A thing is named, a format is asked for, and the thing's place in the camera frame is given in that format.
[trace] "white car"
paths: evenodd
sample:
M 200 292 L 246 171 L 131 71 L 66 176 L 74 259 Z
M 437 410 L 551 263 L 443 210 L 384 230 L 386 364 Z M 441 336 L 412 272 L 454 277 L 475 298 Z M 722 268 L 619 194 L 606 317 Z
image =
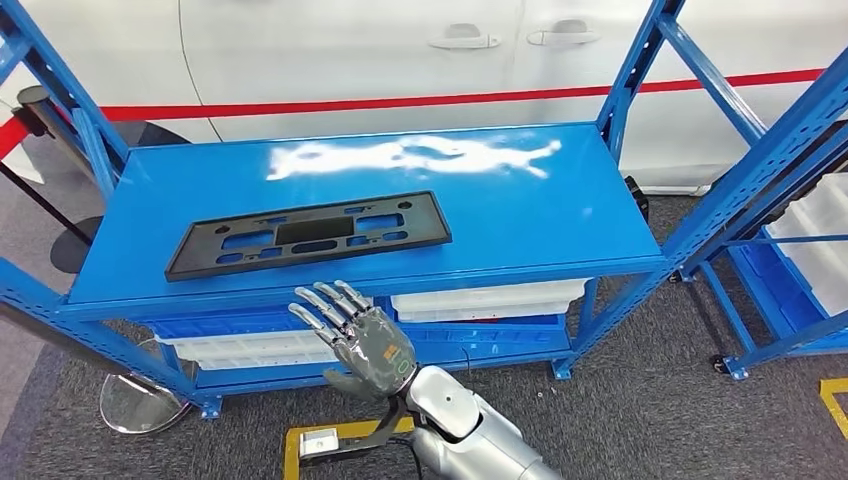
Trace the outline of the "white car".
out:
M 102 106 L 563 89 L 557 99 L 341 112 L 156 120 L 164 110 L 145 110 L 191 142 L 217 142 L 594 120 L 602 89 L 579 87 L 612 83 L 650 1 L 22 3 Z M 848 45 L 845 0 L 690 0 L 680 22 L 723 74 L 746 76 L 740 93 L 767 125 Z M 665 46 L 646 82 L 691 78 Z M 33 82 L 19 70 L 0 99 L 14 105 Z M 631 108 L 622 170 L 650 193 L 702 193 L 747 149 L 705 91 L 678 87 L 655 86 Z M 11 164 L 25 170 L 17 155 Z

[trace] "metal stanchion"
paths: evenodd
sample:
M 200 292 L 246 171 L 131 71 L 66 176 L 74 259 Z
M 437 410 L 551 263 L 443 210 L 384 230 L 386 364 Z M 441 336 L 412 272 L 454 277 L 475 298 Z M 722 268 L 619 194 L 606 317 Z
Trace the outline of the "metal stanchion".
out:
M 81 172 L 96 183 L 91 164 L 88 162 L 76 136 L 76 129 L 50 100 L 47 89 L 41 85 L 27 87 L 18 93 L 18 103 L 21 104 L 21 107 L 16 109 L 14 113 L 27 127 L 27 130 L 36 136 L 42 136 L 46 133 L 56 140 L 59 149 L 71 159 Z M 6 170 L 8 169 L 2 171 L 6 177 L 67 229 L 53 242 L 53 247 L 50 249 L 50 262 L 54 267 L 65 273 L 79 273 L 82 270 L 85 257 L 88 255 L 92 239 L 100 227 L 102 217 L 87 218 L 73 224 L 44 197 L 38 195 L 25 181 L 15 178 L 17 175 L 14 175 L 11 170 Z
M 86 174 L 92 182 L 96 182 L 91 165 L 76 138 L 76 129 L 59 114 L 56 106 L 50 100 L 47 89 L 41 85 L 27 87 L 18 93 L 18 103 L 41 122 L 46 128 L 47 134 L 56 140 L 59 148 L 68 155 L 68 158 L 74 162 L 80 171 Z

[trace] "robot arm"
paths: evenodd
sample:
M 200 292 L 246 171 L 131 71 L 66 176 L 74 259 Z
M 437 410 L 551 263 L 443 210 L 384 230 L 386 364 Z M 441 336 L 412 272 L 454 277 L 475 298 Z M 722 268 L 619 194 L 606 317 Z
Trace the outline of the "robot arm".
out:
M 419 459 L 442 478 L 450 480 L 560 480 L 542 457 L 521 436 L 512 422 L 479 395 L 465 388 L 448 372 L 435 366 L 420 367 L 409 338 L 379 308 L 344 282 L 314 288 L 344 312 L 340 314 L 320 296 L 306 288 L 295 293 L 315 306 L 332 324 L 327 328 L 306 308 L 289 310 L 306 322 L 348 367 L 351 376 L 328 371 L 327 380 L 341 390 L 366 398 L 388 398 L 394 408 L 388 418 L 404 410 L 414 414 L 416 428 L 412 447 Z M 381 425 L 388 426 L 384 419 Z M 378 428 L 368 448 L 394 429 Z

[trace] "robotic finger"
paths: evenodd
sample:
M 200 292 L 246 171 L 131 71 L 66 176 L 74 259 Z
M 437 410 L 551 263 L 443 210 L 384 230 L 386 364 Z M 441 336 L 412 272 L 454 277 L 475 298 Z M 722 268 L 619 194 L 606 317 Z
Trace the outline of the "robotic finger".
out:
M 342 292 L 344 292 L 345 296 L 348 299 L 350 299 L 350 301 L 354 305 L 356 305 L 356 308 L 360 312 L 367 312 L 369 309 L 372 308 L 371 304 L 368 303 L 368 300 L 366 300 L 365 297 L 363 297 L 361 293 L 354 290 L 353 287 L 348 285 L 347 282 L 343 282 L 341 280 L 336 280 L 335 282 L 333 282 L 333 284 L 335 286 L 339 287 L 342 290 Z
M 335 345 L 337 342 L 343 341 L 343 339 L 333 333 L 324 322 L 318 320 L 318 317 L 312 315 L 312 312 L 303 308 L 302 306 L 296 303 L 289 304 L 289 311 L 293 313 L 296 317 L 303 320 L 304 323 L 312 327 L 312 330 L 315 331 L 315 334 L 318 335 L 318 338 L 324 341 L 329 346 Z
M 335 289 L 333 289 L 333 287 L 327 285 L 326 283 L 315 282 L 312 284 L 312 286 L 315 288 L 315 290 L 318 290 L 324 295 L 330 297 L 333 303 L 335 303 L 336 306 L 339 307 L 342 312 L 344 312 L 344 314 L 347 315 L 349 318 L 352 319 L 360 313 L 359 309 L 357 309 L 353 305 L 353 303 L 350 302 L 350 300 L 348 300 L 344 295 L 337 292 Z
M 298 297 L 312 304 L 341 333 L 343 333 L 345 336 L 350 337 L 352 332 L 350 332 L 350 329 L 347 325 L 350 318 L 344 317 L 342 314 L 336 311 L 336 309 L 333 308 L 329 303 L 325 302 L 323 298 L 319 297 L 315 292 L 309 290 L 308 288 L 297 287 L 294 289 L 294 293 Z

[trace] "white plastic box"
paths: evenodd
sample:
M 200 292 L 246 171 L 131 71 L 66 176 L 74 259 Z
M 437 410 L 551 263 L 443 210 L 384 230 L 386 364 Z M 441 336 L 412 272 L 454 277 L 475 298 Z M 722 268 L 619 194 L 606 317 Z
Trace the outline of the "white plastic box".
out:
M 398 320 L 409 323 L 565 313 L 587 278 L 395 295 Z
M 848 174 L 824 175 L 805 197 L 766 226 L 772 238 L 848 233 Z M 779 243 L 829 315 L 848 309 L 848 241 Z
M 469 288 L 392 297 L 402 322 L 442 322 L 565 313 L 587 279 Z M 336 361 L 312 330 L 161 338 L 203 370 Z
M 203 370 L 334 362 L 333 350 L 312 330 L 159 338 Z

